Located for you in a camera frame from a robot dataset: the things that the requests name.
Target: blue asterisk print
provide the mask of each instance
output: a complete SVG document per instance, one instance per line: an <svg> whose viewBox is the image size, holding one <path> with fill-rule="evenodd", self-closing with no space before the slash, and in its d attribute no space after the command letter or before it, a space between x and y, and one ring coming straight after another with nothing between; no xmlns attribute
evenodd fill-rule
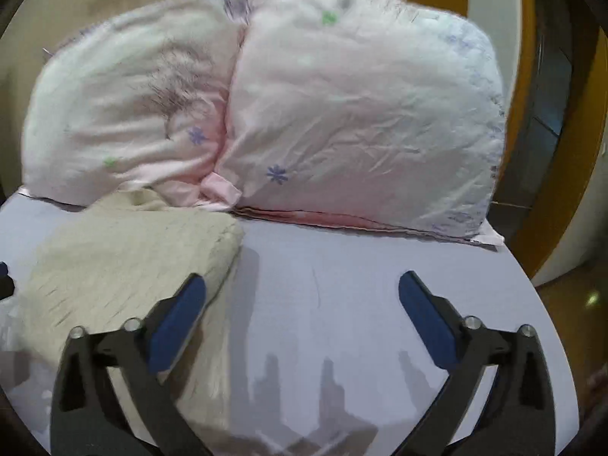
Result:
<svg viewBox="0 0 608 456"><path fill-rule="evenodd" d="M205 137L203 130L200 127L192 127L188 130L188 135L190 136L190 142L196 146L201 145L204 140L207 140L207 137Z"/></svg>
<svg viewBox="0 0 608 456"><path fill-rule="evenodd" d="M283 182L289 180L285 176L285 173L287 173L287 170L281 168L279 165L274 165L268 168L268 173L266 174L266 176L270 178L271 182L276 182L279 185L282 185Z"/></svg>
<svg viewBox="0 0 608 456"><path fill-rule="evenodd" d="M470 42L464 40L464 36L450 35L446 38L446 41L457 47L460 54L463 54L474 47Z"/></svg>

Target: pink pillow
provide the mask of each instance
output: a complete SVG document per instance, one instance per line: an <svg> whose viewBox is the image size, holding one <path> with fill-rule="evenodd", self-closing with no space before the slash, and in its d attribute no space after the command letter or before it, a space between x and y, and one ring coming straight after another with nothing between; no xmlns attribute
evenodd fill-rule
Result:
<svg viewBox="0 0 608 456"><path fill-rule="evenodd" d="M504 148L474 24L403 0L248 0L226 148L239 211L474 237Z"/></svg>
<svg viewBox="0 0 608 456"><path fill-rule="evenodd" d="M24 126L26 189L89 205L151 186L172 205L226 208L212 173L246 22L245 0L164 0L62 47L37 80Z"/></svg>

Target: beige wall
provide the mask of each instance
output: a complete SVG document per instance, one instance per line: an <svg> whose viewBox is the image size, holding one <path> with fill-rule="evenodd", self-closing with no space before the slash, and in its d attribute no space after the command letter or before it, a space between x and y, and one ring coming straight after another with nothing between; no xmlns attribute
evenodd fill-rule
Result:
<svg viewBox="0 0 608 456"><path fill-rule="evenodd" d="M521 13L521 0L469 0L469 19L488 33L496 49L507 110L511 105L518 71Z"/></svg>
<svg viewBox="0 0 608 456"><path fill-rule="evenodd" d="M25 0L0 38L0 181L7 193L21 183L19 138L42 48L81 27L155 0Z"/></svg>

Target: wrinkled fabric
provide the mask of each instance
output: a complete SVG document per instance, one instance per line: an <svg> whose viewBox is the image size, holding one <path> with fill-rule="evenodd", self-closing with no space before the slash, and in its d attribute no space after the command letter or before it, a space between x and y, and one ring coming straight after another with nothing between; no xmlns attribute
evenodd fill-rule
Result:
<svg viewBox="0 0 608 456"><path fill-rule="evenodd" d="M25 121L32 195L90 205L154 187L172 205L214 204L201 182L223 147L245 0L164 0L90 27L42 71Z"/></svg>
<svg viewBox="0 0 608 456"><path fill-rule="evenodd" d="M248 214L478 234L504 149L488 37L403 0L248 0L226 150Z"/></svg>
<svg viewBox="0 0 608 456"><path fill-rule="evenodd" d="M174 206L479 241L504 136L494 50L466 19L404 0L166 0L51 59L24 181L75 205L153 187Z"/></svg>
<svg viewBox="0 0 608 456"><path fill-rule="evenodd" d="M165 386L197 432L202 427L226 431L227 306L242 238L241 226L229 214L171 208L151 190L108 195L38 247L30 278L16 297L18 313L8 323L8 332L17 329L25 350L54 372L73 327L82 325L93 334L115 330L130 317L143 318L195 272L205 279L208 307ZM0 347L13 349L3 329L0 326ZM136 437L153 443L120 371L109 374ZM30 384L36 388L30 388L30 396L38 397L30 404L40 404L40 386L45 384ZM11 395L17 396L14 389ZM38 424L28 426L43 431L48 415L40 413Z"/></svg>

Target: blue gripper pad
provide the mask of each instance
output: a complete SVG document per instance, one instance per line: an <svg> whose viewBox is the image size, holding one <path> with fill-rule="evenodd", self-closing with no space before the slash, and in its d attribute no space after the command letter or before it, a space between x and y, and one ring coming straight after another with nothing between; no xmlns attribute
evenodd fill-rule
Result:
<svg viewBox="0 0 608 456"><path fill-rule="evenodd" d="M399 280L399 301L439 368L451 371L458 364L456 339L432 302L433 295L414 271Z"/></svg>
<svg viewBox="0 0 608 456"><path fill-rule="evenodd" d="M170 298L171 308L150 338L148 370L168 374L179 360L190 336L203 315L207 287L205 280L193 274Z"/></svg>

